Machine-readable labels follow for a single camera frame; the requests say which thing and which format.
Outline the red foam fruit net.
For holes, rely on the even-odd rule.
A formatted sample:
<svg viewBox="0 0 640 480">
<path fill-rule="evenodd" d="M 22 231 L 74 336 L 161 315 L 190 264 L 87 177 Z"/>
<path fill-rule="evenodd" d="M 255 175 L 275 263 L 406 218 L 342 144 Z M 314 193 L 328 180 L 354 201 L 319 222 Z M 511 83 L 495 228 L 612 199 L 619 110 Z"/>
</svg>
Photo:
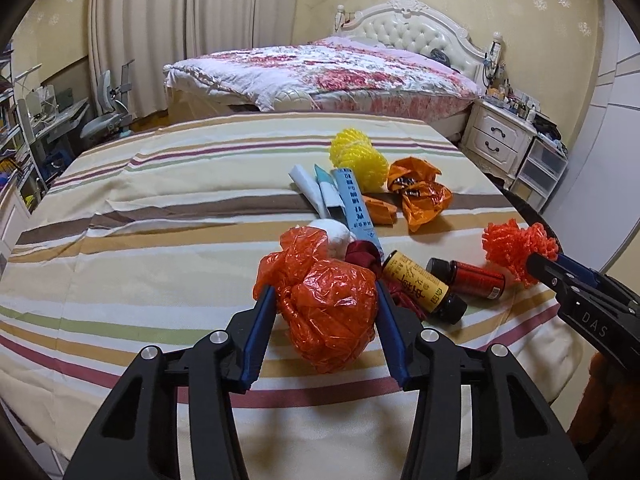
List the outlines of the red foam fruit net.
<svg viewBox="0 0 640 480">
<path fill-rule="evenodd" d="M 547 234 L 542 223 L 521 228 L 514 219 L 501 224 L 489 223 L 483 231 L 482 246 L 487 261 L 508 270 L 514 282 L 525 287 L 538 283 L 527 271 L 529 256 L 537 254 L 555 261 L 560 253 L 558 242 Z"/>
</svg>

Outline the red label dark bottle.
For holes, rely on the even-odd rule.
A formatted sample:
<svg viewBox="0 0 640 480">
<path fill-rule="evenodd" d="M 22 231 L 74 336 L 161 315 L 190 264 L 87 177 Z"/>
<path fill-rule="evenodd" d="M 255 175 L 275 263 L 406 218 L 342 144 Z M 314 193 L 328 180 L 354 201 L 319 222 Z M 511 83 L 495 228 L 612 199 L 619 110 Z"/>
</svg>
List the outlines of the red label dark bottle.
<svg viewBox="0 0 640 480">
<path fill-rule="evenodd" d="M 459 295 L 495 300 L 506 288 L 506 277 L 503 274 L 457 260 L 431 258 L 425 270 Z"/>
</svg>

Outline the yellow label brown bottle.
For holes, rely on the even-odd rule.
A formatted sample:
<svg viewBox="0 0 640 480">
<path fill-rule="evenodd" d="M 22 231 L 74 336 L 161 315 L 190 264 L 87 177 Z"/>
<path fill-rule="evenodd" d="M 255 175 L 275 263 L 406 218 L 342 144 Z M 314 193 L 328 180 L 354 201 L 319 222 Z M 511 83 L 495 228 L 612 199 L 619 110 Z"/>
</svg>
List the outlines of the yellow label brown bottle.
<svg viewBox="0 0 640 480">
<path fill-rule="evenodd" d="M 382 272 L 386 278 L 397 282 L 428 318 L 454 325 L 468 308 L 447 284 L 402 252 L 391 252 L 382 265 Z"/>
</svg>

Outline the orange wrapper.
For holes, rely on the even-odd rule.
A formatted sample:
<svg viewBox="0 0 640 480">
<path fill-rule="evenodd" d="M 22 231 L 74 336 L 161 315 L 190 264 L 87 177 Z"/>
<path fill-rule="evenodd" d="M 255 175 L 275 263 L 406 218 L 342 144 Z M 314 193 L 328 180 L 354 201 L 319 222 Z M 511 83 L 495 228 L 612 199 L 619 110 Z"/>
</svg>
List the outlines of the orange wrapper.
<svg viewBox="0 0 640 480">
<path fill-rule="evenodd" d="M 406 157 L 388 168 L 386 188 L 401 198 L 401 208 L 411 233 L 419 231 L 449 207 L 452 193 L 437 181 L 442 173 L 424 159 Z"/>
</svg>

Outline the small orange paper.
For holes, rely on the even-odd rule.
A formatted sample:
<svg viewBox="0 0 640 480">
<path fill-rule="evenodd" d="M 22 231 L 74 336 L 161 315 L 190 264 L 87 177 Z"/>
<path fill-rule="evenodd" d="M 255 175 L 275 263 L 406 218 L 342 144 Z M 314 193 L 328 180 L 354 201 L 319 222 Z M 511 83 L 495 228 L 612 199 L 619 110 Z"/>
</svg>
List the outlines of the small orange paper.
<svg viewBox="0 0 640 480">
<path fill-rule="evenodd" d="M 394 204 L 365 195 L 362 199 L 375 226 L 392 226 L 397 221 L 397 207 Z"/>
</svg>

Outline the dark red cloth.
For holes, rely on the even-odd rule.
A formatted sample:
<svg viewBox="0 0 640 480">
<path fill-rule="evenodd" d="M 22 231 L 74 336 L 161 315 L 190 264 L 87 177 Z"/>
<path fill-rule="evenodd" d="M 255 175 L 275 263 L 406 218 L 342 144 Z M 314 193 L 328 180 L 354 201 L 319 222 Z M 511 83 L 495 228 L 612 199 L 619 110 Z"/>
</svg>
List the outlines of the dark red cloth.
<svg viewBox="0 0 640 480">
<path fill-rule="evenodd" d="M 375 244 L 368 240 L 354 240 L 351 242 L 346 248 L 344 260 L 355 266 L 362 266 L 376 276 L 381 274 L 381 254 Z"/>
</svg>

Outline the light blue printed box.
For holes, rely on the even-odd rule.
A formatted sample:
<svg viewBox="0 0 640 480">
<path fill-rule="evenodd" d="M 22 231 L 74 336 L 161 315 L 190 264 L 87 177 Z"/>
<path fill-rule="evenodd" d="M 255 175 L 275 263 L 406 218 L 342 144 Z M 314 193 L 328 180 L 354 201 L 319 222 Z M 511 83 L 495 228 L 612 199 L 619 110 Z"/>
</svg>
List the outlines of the light blue printed box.
<svg viewBox="0 0 640 480">
<path fill-rule="evenodd" d="M 344 203 L 347 226 L 352 234 L 356 236 L 357 240 L 371 242 L 378 248 L 380 256 L 384 255 L 354 172 L 349 168 L 335 168 L 331 174 L 337 185 L 338 194 Z"/>
</svg>

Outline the white tissue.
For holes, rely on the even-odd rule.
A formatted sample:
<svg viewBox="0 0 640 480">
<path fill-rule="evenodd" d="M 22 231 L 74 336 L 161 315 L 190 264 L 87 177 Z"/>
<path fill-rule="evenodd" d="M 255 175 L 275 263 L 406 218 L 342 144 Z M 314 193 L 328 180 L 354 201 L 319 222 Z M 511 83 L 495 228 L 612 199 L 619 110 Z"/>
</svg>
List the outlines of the white tissue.
<svg viewBox="0 0 640 480">
<path fill-rule="evenodd" d="M 356 240 L 354 233 L 344 223 L 333 219 L 317 219 L 311 221 L 309 226 L 326 232 L 331 258 L 343 260 L 348 246 Z"/>
</svg>

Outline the orange-red plastic bag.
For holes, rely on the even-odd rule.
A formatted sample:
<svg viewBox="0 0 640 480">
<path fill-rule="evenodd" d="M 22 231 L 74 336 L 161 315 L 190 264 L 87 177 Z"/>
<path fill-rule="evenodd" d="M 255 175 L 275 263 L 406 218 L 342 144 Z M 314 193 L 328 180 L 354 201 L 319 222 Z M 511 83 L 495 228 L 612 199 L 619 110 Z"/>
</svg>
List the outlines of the orange-red plastic bag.
<svg viewBox="0 0 640 480">
<path fill-rule="evenodd" d="M 320 374 L 341 370 L 374 338 L 375 274 L 330 256 L 326 231 L 294 226 L 260 260 L 253 296 L 270 286 L 298 354 Z"/>
</svg>

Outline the teal and white sachet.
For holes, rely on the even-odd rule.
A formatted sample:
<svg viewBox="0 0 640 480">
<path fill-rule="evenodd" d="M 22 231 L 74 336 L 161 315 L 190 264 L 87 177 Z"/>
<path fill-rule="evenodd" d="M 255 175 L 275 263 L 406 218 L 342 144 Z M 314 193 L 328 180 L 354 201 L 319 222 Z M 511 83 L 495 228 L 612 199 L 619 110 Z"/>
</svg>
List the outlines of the teal and white sachet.
<svg viewBox="0 0 640 480">
<path fill-rule="evenodd" d="M 344 212 L 345 205 L 332 174 L 318 165 L 314 166 L 314 173 L 316 174 L 316 179 L 326 210 L 329 211 L 331 216 L 342 214 Z"/>
</svg>

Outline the yellow foam fruit net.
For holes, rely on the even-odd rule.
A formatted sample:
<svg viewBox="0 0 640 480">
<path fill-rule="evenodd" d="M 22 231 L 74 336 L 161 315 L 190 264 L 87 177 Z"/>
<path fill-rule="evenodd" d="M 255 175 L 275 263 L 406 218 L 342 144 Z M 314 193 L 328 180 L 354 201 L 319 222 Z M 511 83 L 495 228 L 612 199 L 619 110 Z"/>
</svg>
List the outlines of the yellow foam fruit net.
<svg viewBox="0 0 640 480">
<path fill-rule="evenodd" d="M 338 132 L 331 141 L 329 159 L 335 168 L 352 170 L 362 192 L 378 192 L 386 182 L 388 161 L 360 130 Z"/>
</svg>

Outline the clear plastic drawer unit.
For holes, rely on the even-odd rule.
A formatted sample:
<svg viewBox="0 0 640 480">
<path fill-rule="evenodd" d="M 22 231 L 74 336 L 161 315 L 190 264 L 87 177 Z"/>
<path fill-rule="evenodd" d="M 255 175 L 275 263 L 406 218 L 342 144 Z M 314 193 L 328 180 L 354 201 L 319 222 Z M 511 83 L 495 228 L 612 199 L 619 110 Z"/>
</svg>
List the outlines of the clear plastic drawer unit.
<svg viewBox="0 0 640 480">
<path fill-rule="evenodd" d="M 518 167 L 511 191 L 536 212 L 541 212 L 568 165 L 562 144 L 537 134 Z"/>
</svg>

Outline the striped bed sheet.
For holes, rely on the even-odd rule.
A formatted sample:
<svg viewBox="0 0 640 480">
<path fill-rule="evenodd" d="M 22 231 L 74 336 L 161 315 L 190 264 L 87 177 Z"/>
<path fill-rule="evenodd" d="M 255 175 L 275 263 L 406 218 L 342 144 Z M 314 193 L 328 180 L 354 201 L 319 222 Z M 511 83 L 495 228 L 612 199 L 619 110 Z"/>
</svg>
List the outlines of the striped bed sheet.
<svg viewBox="0 0 640 480">
<path fill-rule="evenodd" d="M 422 122 L 247 114 L 140 133 L 80 155 L 18 239 L 1 278 L 2 400 L 71 456 L 143 347 L 189 347 L 254 304 L 260 259 L 314 220 L 291 169 L 329 168 L 329 145 L 347 128 L 391 162 L 430 162 L 452 194 L 418 232 L 404 219 L 379 228 L 385 250 L 484 262 L 483 230 L 516 210 Z M 396 479 L 416 395 L 398 389 L 377 342 L 320 375 L 277 322 L 258 381 L 232 404 L 254 479 Z"/>
</svg>

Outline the white tufted bed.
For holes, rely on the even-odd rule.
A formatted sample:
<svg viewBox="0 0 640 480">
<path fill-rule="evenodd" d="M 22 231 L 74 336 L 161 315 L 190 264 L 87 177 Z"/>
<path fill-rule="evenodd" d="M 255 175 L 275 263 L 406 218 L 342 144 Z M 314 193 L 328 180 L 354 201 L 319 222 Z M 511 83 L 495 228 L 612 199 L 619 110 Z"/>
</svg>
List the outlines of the white tufted bed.
<svg viewBox="0 0 640 480">
<path fill-rule="evenodd" d="M 417 119 L 445 136 L 486 90 L 487 55 L 468 31 L 419 0 L 348 15 L 331 36 L 203 54 L 163 68 L 173 122 L 245 112 L 355 112 Z"/>
</svg>

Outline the beige curtain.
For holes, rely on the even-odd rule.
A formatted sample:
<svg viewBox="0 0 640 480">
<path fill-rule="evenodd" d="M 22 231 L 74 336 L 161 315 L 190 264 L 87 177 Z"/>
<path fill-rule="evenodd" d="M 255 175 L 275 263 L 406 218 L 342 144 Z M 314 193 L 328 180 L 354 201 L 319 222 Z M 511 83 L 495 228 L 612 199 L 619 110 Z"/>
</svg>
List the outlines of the beige curtain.
<svg viewBox="0 0 640 480">
<path fill-rule="evenodd" d="M 166 106 L 164 66 L 217 51 L 289 44 L 296 0 L 89 0 L 91 81 L 126 63 L 137 118 Z"/>
</svg>

